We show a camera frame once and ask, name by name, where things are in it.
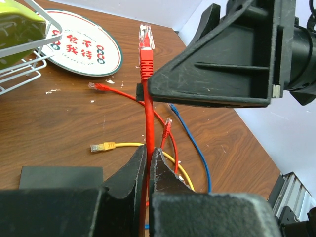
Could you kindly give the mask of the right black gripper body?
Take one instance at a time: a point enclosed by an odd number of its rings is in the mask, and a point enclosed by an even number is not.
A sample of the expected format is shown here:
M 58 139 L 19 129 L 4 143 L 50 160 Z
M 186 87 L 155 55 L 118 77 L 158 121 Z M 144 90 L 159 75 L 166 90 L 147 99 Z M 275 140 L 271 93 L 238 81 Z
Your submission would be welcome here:
M 276 0 L 276 47 L 272 97 L 289 91 L 295 99 L 316 97 L 316 7 L 309 1 L 306 27 L 295 16 L 296 1 Z

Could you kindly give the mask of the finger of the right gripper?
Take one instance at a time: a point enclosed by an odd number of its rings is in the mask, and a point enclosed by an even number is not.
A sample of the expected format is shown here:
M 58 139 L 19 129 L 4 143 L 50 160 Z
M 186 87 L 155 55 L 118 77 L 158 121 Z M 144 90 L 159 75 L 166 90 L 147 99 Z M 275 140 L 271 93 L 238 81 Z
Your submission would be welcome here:
M 230 0 L 208 34 L 149 79 L 157 102 L 203 107 L 266 107 L 276 42 L 272 0 Z
M 197 31 L 191 40 L 196 42 L 220 22 L 220 6 L 212 4 L 207 8 L 200 19 Z M 136 100 L 145 101 L 150 96 L 148 90 L 148 79 L 154 74 L 154 53 L 155 48 L 151 26 L 149 24 L 141 24 L 139 29 L 139 65 L 141 82 L 136 87 Z

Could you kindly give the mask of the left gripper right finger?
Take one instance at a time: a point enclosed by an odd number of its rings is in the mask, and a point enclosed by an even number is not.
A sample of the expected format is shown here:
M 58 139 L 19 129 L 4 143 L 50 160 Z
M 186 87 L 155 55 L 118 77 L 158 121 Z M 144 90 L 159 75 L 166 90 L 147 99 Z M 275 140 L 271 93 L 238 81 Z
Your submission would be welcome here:
M 155 149 L 150 167 L 150 236 L 279 237 L 270 205 L 250 193 L 197 193 Z

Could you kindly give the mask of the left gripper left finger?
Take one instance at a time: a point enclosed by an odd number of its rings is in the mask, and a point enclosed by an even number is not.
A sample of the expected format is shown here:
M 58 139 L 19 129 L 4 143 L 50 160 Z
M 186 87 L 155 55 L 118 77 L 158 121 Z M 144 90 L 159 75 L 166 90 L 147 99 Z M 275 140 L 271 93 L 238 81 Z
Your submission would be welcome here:
M 91 188 L 19 189 L 0 193 L 3 237 L 142 237 L 147 148 Z

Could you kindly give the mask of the black network switch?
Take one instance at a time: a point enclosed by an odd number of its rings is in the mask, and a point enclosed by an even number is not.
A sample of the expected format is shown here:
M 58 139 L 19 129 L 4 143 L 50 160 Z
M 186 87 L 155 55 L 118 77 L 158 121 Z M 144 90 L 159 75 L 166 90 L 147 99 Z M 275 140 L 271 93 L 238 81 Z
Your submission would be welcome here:
M 23 166 L 19 189 L 90 188 L 102 182 L 99 166 Z

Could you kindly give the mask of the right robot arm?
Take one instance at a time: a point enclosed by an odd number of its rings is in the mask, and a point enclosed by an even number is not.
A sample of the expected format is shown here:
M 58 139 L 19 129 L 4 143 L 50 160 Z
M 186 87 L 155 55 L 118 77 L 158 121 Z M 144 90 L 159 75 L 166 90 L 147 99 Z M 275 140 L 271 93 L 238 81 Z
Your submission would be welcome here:
M 186 49 L 149 79 L 155 102 L 260 108 L 285 91 L 306 105 L 316 97 L 316 11 L 299 25 L 293 0 L 212 4 Z

